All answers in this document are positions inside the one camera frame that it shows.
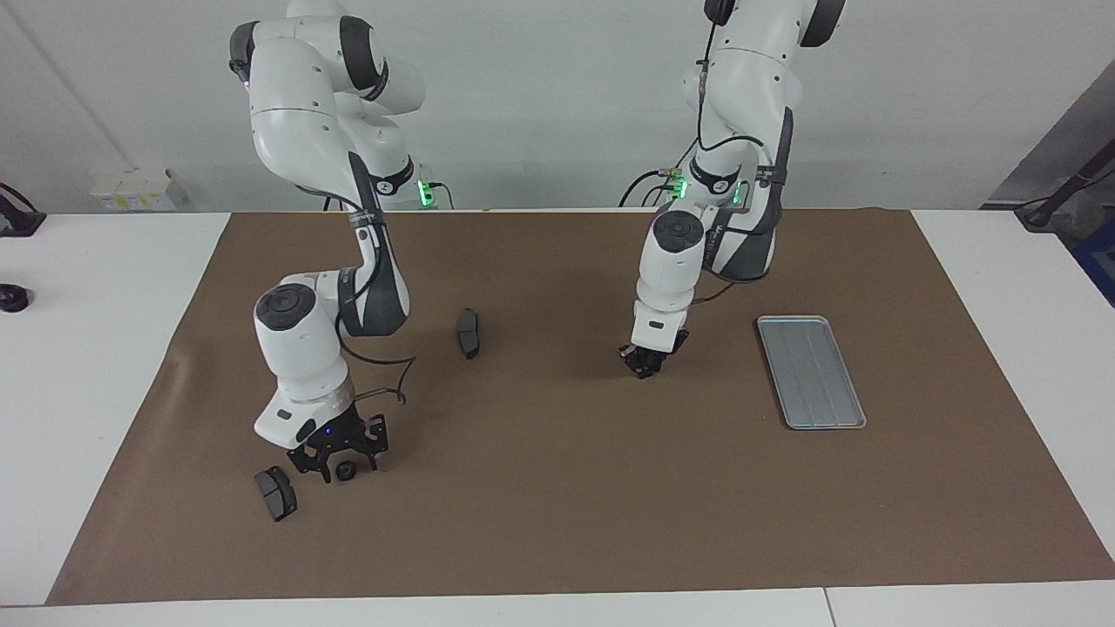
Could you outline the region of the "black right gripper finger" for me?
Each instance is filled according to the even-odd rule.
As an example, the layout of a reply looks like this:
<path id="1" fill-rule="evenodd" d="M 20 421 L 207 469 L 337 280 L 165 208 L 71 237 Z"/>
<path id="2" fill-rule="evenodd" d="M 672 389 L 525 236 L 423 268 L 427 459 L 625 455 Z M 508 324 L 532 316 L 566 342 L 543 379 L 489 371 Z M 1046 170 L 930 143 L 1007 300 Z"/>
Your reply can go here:
<path id="1" fill-rule="evenodd" d="M 321 476 L 324 484 L 332 482 L 332 472 L 329 467 L 329 453 L 327 451 L 307 448 L 307 446 L 290 448 L 289 461 L 294 465 L 295 472 L 300 474 L 316 473 Z"/>
<path id="2" fill-rule="evenodd" d="M 357 438 L 357 452 L 367 460 L 370 471 L 377 471 L 378 456 L 388 448 L 388 432 L 385 416 L 374 416 L 362 422 L 362 433 Z"/>

